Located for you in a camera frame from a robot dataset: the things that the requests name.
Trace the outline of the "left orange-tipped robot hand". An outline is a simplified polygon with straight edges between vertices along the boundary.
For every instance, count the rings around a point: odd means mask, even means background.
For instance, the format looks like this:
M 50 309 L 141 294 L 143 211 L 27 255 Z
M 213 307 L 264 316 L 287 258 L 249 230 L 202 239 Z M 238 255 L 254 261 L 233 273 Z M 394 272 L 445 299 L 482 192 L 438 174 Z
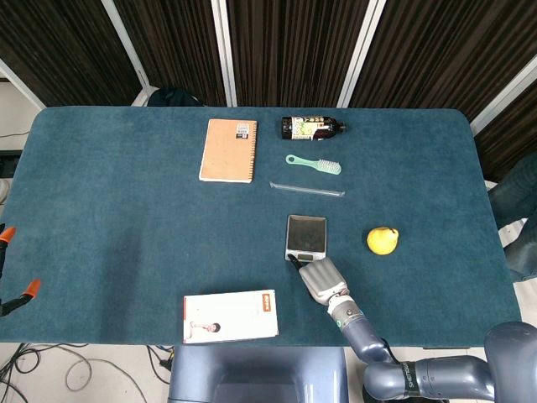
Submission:
M 13 239 L 15 233 L 15 227 L 7 228 L 5 223 L 1 224 L 1 273 L 3 273 L 8 245 Z M 12 311 L 17 310 L 32 301 L 38 295 L 40 287 L 41 279 L 34 279 L 29 283 L 27 289 L 19 297 L 7 302 L 1 302 L 1 317 L 9 315 Z

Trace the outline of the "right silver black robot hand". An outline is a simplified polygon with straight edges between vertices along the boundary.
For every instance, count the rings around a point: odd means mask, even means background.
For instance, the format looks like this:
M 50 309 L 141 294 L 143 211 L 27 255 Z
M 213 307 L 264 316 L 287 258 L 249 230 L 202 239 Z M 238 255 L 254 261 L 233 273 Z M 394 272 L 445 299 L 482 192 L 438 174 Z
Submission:
M 287 259 L 297 269 L 311 297 L 321 305 L 328 306 L 334 296 L 349 294 L 347 282 L 328 257 L 311 261 L 306 265 L 293 254 L 288 254 Z

